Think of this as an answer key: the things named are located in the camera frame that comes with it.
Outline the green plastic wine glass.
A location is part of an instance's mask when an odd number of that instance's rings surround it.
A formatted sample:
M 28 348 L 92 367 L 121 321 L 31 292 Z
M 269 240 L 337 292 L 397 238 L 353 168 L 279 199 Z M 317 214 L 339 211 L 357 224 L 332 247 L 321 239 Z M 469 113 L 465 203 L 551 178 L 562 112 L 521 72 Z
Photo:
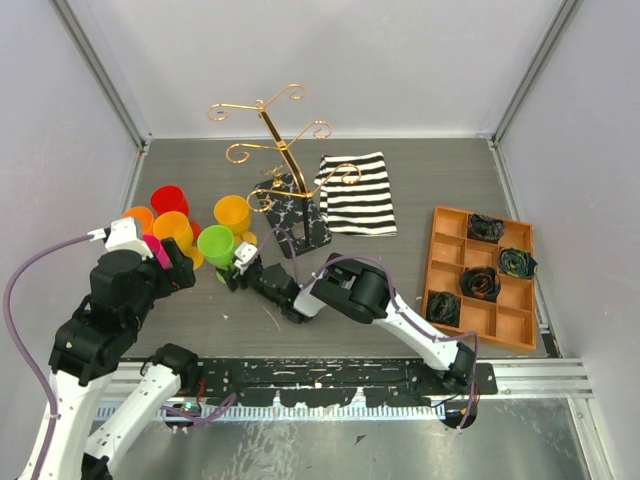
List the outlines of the green plastic wine glass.
M 223 225 L 212 225 L 201 231 L 197 247 L 204 259 L 216 268 L 216 277 L 225 284 L 224 273 L 232 266 L 236 249 L 233 232 Z

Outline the gold wine glass rack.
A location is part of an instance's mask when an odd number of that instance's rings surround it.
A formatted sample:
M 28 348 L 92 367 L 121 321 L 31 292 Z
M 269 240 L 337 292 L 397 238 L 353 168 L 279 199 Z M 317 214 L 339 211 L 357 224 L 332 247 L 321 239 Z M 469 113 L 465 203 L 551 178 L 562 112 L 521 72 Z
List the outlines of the gold wine glass rack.
M 271 145 L 235 143 L 227 148 L 225 156 L 233 164 L 246 162 L 257 149 L 276 151 L 282 157 L 281 165 L 263 173 L 267 179 L 253 187 L 246 202 L 252 211 L 265 214 L 271 227 L 282 230 L 275 237 L 288 259 L 321 248 L 332 240 L 319 205 L 313 201 L 327 181 L 322 180 L 318 185 L 307 183 L 291 151 L 296 140 L 287 140 L 279 133 L 268 111 L 268 107 L 284 94 L 292 100 L 300 100 L 306 93 L 304 86 L 288 84 L 267 101 L 258 99 L 250 105 L 215 103 L 207 111 L 208 118 L 218 122 L 225 120 L 232 109 L 254 111 L 269 131 L 273 140 Z

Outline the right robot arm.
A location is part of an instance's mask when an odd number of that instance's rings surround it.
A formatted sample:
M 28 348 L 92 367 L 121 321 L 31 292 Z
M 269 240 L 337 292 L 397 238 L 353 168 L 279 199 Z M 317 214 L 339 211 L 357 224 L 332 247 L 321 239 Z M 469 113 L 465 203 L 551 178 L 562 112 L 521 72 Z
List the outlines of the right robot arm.
M 257 254 L 236 255 L 219 279 L 234 292 L 251 289 L 301 324 L 330 308 L 363 325 L 375 325 L 411 347 L 437 375 L 444 390 L 459 394 L 473 385 L 477 353 L 424 320 L 391 285 L 387 270 L 365 257 L 331 254 L 306 284 L 280 264 L 265 266 Z

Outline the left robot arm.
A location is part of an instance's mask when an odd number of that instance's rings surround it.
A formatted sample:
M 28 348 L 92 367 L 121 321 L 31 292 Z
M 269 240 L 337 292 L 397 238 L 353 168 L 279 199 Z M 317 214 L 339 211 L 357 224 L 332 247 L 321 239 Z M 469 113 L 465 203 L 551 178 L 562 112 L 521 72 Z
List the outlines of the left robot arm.
M 142 380 L 97 432 L 90 427 L 123 354 L 136 342 L 144 321 L 161 298 L 196 283 L 193 261 L 177 242 L 161 240 L 170 266 L 163 268 L 144 241 L 120 241 L 91 271 L 90 292 L 55 334 L 43 373 L 20 338 L 11 296 L 20 276 L 42 258 L 91 241 L 85 234 L 31 256 L 9 277 L 3 314 L 14 344 L 47 398 L 23 479 L 112 479 L 122 457 L 154 414 L 173 395 L 188 396 L 200 384 L 196 353 L 167 343 L 149 357 Z

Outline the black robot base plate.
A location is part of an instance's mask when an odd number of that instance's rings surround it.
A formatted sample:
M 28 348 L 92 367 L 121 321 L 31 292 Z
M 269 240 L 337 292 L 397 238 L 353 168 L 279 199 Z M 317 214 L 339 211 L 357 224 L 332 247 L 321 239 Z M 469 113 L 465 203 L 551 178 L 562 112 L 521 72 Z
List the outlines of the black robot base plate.
M 147 368 L 165 365 L 179 375 L 181 394 L 212 405 L 236 396 L 245 407 L 345 407 L 362 393 L 365 406 L 434 406 L 440 397 L 461 400 L 470 392 L 444 388 L 437 373 L 419 359 L 180 359 L 158 354 Z

